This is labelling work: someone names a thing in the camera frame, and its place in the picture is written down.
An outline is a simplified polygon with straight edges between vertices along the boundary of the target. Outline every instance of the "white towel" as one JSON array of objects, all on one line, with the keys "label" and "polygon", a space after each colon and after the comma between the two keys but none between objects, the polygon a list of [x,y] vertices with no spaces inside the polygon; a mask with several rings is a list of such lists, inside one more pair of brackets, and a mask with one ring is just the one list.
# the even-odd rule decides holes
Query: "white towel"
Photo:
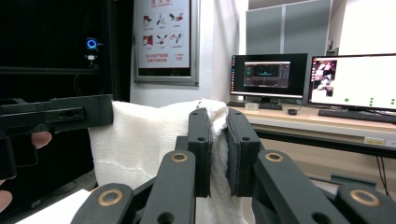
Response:
[{"label": "white towel", "polygon": [[189,114],[204,107],[213,137],[211,198],[197,198],[196,223],[253,223],[249,199],[230,196],[226,179],[228,107],[200,100],[161,108],[113,102],[114,122],[90,128],[94,169],[99,186],[121,183],[136,189],[154,177],[163,156],[175,150],[177,136],[188,135]]}]

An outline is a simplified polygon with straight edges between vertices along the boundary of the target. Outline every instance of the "blue light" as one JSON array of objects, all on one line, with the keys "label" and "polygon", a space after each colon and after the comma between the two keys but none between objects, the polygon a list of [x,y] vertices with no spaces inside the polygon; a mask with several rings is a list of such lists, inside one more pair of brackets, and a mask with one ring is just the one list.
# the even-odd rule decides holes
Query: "blue light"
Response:
[{"label": "blue light", "polygon": [[93,40],[93,39],[87,40],[87,48],[88,49],[96,49],[96,46],[97,46],[96,40]]}]

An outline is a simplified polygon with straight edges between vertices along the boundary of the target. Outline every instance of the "desk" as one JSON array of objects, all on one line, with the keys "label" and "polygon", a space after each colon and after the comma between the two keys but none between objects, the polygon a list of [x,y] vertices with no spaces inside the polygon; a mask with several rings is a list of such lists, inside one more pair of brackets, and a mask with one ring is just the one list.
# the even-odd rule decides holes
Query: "desk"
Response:
[{"label": "desk", "polygon": [[265,148],[287,153],[312,177],[351,176],[378,183],[384,192],[375,156],[386,157],[387,185],[396,197],[396,148],[364,144],[365,137],[396,140],[396,125],[321,117],[317,108],[306,106],[296,116],[288,115],[297,105],[283,105],[282,111],[232,108],[245,114]]},{"label": "desk", "polygon": [[[368,155],[396,159],[396,147],[385,147],[385,143],[396,142],[396,125],[355,119],[337,119],[318,116],[318,109],[302,106],[296,116],[283,110],[250,111],[233,107],[247,116],[259,137],[316,147],[328,147]],[[365,138],[379,139],[372,145]]]}]

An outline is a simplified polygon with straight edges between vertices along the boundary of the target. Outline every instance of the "screen display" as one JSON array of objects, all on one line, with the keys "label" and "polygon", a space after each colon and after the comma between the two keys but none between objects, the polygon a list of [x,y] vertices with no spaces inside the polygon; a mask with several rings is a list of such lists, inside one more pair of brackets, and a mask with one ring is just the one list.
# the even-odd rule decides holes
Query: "screen display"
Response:
[{"label": "screen display", "polygon": [[308,103],[396,110],[396,54],[312,58]]},{"label": "screen display", "polygon": [[302,99],[306,61],[306,53],[234,55],[231,94]]}]

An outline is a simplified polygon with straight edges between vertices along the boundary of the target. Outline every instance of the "human hand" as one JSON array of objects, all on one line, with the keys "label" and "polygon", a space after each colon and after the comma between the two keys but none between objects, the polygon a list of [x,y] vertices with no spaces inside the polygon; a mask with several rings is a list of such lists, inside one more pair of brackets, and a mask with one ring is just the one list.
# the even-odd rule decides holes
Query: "human hand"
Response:
[{"label": "human hand", "polygon": [[[49,132],[32,133],[31,137],[32,144],[35,146],[35,148],[41,148],[46,146],[51,139],[52,135]],[[2,185],[4,181],[6,180],[0,180],[0,185]],[[5,190],[0,190],[0,213],[7,208],[11,201],[11,193]]]}]

